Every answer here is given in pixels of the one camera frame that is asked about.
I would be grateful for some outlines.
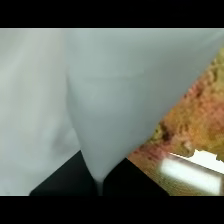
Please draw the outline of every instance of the black surface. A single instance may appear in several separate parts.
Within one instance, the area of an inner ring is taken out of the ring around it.
[[[168,196],[127,159],[107,176],[103,195]],[[94,180],[85,165],[81,151],[36,187],[30,196],[97,196]]]

